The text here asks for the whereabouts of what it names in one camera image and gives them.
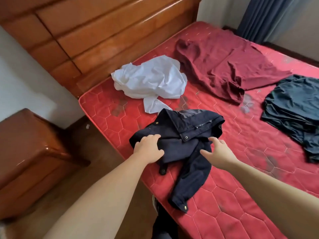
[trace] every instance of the wooden nightstand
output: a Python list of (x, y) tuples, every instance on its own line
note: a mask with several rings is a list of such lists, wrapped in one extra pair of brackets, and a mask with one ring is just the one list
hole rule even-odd
[(63, 132), (28, 109), (0, 122), (0, 219), (18, 216), (65, 176), (90, 164), (69, 153)]

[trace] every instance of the maroon shirt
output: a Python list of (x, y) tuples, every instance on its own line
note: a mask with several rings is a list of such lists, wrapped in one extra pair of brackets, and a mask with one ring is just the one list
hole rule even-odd
[(176, 57), (189, 79), (214, 95), (240, 104), (244, 91), (277, 83), (291, 75), (280, 71), (250, 41), (216, 30), (201, 41), (178, 40)]

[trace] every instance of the mattress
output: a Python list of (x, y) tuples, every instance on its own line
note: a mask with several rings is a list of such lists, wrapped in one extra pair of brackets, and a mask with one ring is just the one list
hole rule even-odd
[[(174, 46), (178, 39), (200, 40), (215, 29), (203, 22), (193, 23), (140, 57), (134, 64), (139, 65), (160, 55), (174, 58)], [(272, 49), (253, 45), (279, 69), (319, 78), (318, 68)], [(177, 111), (206, 109), (221, 114), (226, 120), (222, 125), (221, 139), (225, 140), (239, 160), (319, 197), (319, 167), (305, 162), (301, 146), (260, 120), (261, 103), (273, 88), (268, 86), (247, 91), (244, 102), (234, 106), (209, 95), (199, 85), (188, 82), (180, 99), (160, 100)], [(133, 153), (129, 138), (157, 116), (144, 112), (142, 99), (131, 99), (122, 91), (115, 90), (112, 79), (86, 92), (80, 97), (79, 103), (124, 159)], [(143, 171), (141, 179), (192, 238), (285, 238), (241, 184), (230, 173), (215, 167), (212, 167), (205, 184), (188, 201), (187, 214), (173, 209), (167, 198), (180, 168), (181, 163), (172, 163), (167, 174), (161, 176), (158, 165), (150, 164)]]

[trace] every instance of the curtain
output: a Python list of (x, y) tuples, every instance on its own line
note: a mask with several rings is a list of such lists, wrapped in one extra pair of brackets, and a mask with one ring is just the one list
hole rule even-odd
[(250, 0), (236, 34), (254, 43), (275, 40), (309, 0)]

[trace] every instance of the person's leg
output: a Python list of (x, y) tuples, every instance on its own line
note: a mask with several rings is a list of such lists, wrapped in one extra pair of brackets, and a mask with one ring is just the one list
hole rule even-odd
[(152, 239), (178, 239), (176, 222), (155, 198), (153, 205), (158, 216), (153, 225)]

